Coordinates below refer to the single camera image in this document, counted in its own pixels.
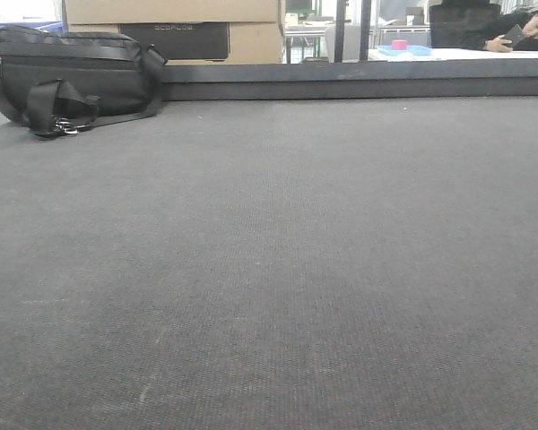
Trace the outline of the black fabric shoulder bag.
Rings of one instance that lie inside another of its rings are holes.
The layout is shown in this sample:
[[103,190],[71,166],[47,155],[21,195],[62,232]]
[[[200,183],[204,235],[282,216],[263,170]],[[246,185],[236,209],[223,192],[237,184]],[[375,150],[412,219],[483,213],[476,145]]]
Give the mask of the black fabric shoulder bag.
[[166,59],[112,32],[0,27],[0,113],[43,138],[155,116]]

